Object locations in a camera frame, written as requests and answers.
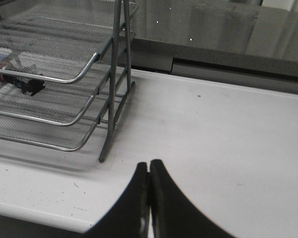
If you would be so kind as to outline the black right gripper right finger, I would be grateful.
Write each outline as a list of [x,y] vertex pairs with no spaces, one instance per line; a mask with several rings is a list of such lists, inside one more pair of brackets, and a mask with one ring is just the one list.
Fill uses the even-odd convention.
[[162,160],[150,163],[151,212],[155,238],[231,238],[185,196]]

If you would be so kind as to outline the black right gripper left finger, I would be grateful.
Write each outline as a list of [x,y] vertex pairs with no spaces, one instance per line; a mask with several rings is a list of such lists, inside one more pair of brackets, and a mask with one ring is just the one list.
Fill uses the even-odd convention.
[[111,209],[87,232],[85,238],[146,238],[149,231],[149,173],[137,164],[124,192]]

